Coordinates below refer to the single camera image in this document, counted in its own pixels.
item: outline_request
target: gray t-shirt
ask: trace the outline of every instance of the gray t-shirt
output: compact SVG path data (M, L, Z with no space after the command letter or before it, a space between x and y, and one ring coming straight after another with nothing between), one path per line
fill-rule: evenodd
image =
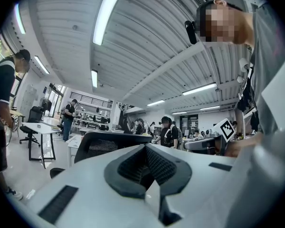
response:
M277 130L277 125L261 93L285 61L285 28L266 3L254 13L253 29L255 47L250 60L254 65L251 94L260 120L259 131L272 134Z

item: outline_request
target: black t-shirt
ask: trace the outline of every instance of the black t-shirt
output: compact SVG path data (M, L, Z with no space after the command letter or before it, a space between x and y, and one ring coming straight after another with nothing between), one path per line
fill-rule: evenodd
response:
M68 112L70 112L70 113L74 113L74 112L75 112L75 108L74 108L71 104L67 104L66 109L67 109ZM70 119L70 120L73 120L73 119L74 119L74 117L72 117L72 116L70 116L70 115L68 115L68 114L66 114L66 113L64 114L64 116L65 116L65 118Z
M178 139L179 131L176 126L172 128L172 131L168 131L169 128L163 128L161 131L161 145L166 147L172 147L174 145L173 140Z
M135 134L142 134L142 133L143 133L143 125L141 123L139 123L137 128L136 128Z
M14 63L12 57L8 57L0 62L11 61ZM11 65L0 66L0 101L7 104L10 103L10 92L15 81L15 69Z

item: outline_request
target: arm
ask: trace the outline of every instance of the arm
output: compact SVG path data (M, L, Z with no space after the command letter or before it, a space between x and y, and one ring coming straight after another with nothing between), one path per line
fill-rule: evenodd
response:
M13 127L13 120L10 116L9 104L2 101L0 101L0 117L7 123L10 128Z
M254 147L255 145L261 143L262 138L263 138L263 133L262 132L257 132L250 139L229 142L228 145L227 145L227 151L225 153L225 156L237 157L237 155L239 154L241 148Z
M67 114L67 115L69 115L69 116L72 115L72 113L70 113L67 109L65 109L65 114Z
M179 131L177 127L172 128L172 139L173 139L173 146L177 149L177 142L178 142L178 137L179 137Z
M155 140L155 142L157 143L159 140L161 140L161 137L158 136L157 139Z
M69 112L69 109L70 109L70 104L67 104L67 106L66 106L66 108L65 108L65 114L71 116L71 115L73 115L73 114Z
M173 140L173 146L174 146L175 149L177 149L177 142L178 142L177 139Z
M0 117L12 128L13 120L10 115L10 92L15 81L15 70L10 65L0 67Z

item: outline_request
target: hand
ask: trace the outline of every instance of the hand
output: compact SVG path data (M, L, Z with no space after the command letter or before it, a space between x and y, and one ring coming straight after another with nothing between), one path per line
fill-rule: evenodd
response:
M239 141L229 142L225 151L225 156L237 157L241 149L242 146L239 144Z

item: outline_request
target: black slot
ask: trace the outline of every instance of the black slot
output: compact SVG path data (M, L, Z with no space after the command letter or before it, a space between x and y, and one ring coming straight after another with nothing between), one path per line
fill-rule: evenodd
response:
M65 186L60 192L38 213L47 222L54 224L65 210L78 188Z
M232 166L231 165L224 165L224 164L220 164L220 163L210 163L209 166L214 167L214 168L218 168L220 170L223 171L230 171Z

